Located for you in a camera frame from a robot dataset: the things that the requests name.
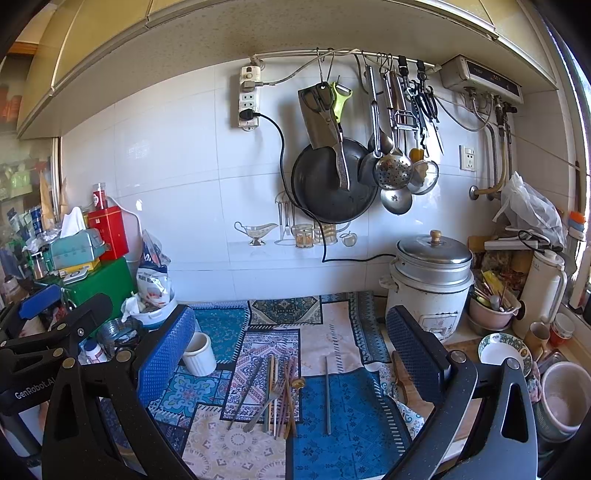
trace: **wall socket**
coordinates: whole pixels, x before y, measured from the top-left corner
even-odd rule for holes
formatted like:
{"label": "wall socket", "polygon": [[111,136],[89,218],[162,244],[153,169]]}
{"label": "wall socket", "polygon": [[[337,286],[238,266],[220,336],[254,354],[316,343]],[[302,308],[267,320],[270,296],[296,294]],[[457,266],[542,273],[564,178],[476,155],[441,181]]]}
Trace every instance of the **wall socket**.
{"label": "wall socket", "polygon": [[472,147],[460,145],[460,169],[476,171],[476,153]]}
{"label": "wall socket", "polygon": [[[255,65],[249,65],[248,67],[242,67],[240,69],[240,87],[238,93],[238,112],[252,108],[255,112],[259,112],[259,90],[260,87],[256,87],[252,92],[243,92],[243,82],[260,82],[261,81],[261,68]],[[238,126],[244,131],[249,132],[254,130],[259,125],[259,118],[256,116],[252,120],[242,120],[238,117]]]}

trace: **blue patterned mat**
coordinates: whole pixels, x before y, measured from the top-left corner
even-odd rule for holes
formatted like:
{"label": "blue patterned mat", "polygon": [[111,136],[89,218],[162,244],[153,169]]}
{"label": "blue patterned mat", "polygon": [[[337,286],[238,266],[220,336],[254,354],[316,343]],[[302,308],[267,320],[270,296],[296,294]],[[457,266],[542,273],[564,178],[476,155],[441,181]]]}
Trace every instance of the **blue patterned mat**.
{"label": "blue patterned mat", "polygon": [[377,380],[365,368],[329,376],[332,432],[327,435],[326,379],[306,378],[303,421],[293,440],[294,478],[362,479],[383,475],[398,462],[410,436],[395,404],[376,395]]}
{"label": "blue patterned mat", "polygon": [[[398,462],[411,441],[405,425],[413,437],[422,426],[420,416],[385,395],[391,390],[392,364],[371,292],[191,307],[211,338],[217,370],[195,377],[181,363],[148,410],[196,475],[362,480],[383,475]],[[298,437],[287,443],[263,432],[260,424],[250,433],[242,430],[267,398],[270,353],[279,359],[280,372],[295,359],[294,376],[306,379],[299,397],[294,396]],[[325,357],[330,358],[330,436]],[[263,366],[230,427],[259,359]],[[110,401],[103,402],[113,438],[123,450],[129,448]]]}

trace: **cup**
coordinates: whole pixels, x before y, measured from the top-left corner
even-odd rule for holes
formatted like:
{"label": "cup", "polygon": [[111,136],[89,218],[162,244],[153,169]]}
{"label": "cup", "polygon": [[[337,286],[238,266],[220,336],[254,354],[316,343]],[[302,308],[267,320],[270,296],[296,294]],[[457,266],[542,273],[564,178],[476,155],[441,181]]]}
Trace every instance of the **cup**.
{"label": "cup", "polygon": [[212,340],[203,332],[195,332],[183,354],[187,370],[196,377],[205,377],[217,366],[212,350]]}
{"label": "cup", "polygon": [[532,358],[537,362],[542,355],[548,340],[550,339],[550,328],[542,322],[534,322],[525,335],[524,343],[530,349]]}
{"label": "cup", "polygon": [[550,327],[550,343],[558,347],[571,338],[574,333],[574,323],[564,313],[557,313]]}
{"label": "cup", "polygon": [[295,237],[296,248],[312,248],[314,246],[314,226],[311,223],[298,223],[291,227],[291,234]]}

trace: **shelf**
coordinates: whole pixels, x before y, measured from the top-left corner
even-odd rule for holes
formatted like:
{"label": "shelf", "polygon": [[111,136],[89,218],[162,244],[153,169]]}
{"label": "shelf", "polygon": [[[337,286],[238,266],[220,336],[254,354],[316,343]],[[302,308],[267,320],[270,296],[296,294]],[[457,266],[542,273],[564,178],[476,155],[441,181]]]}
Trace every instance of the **shelf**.
{"label": "shelf", "polygon": [[29,55],[34,56],[37,53],[38,45],[36,43],[28,43],[23,41],[16,41],[8,50],[8,54],[13,55]]}

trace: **bottle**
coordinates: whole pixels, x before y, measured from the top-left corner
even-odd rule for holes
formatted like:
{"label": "bottle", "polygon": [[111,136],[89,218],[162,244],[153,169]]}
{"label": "bottle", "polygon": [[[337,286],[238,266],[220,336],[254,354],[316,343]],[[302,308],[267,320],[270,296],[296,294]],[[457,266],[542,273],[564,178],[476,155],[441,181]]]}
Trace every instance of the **bottle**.
{"label": "bottle", "polygon": [[587,245],[585,252],[583,253],[583,259],[579,267],[579,274],[577,280],[574,281],[573,294],[570,296],[569,305],[573,309],[578,309],[581,306],[581,300],[583,298],[583,292],[585,286],[589,281],[589,271],[591,268],[591,245]]}
{"label": "bottle", "polygon": [[85,342],[84,353],[90,364],[99,364],[101,362],[109,361],[102,346],[93,338],[90,338]]}

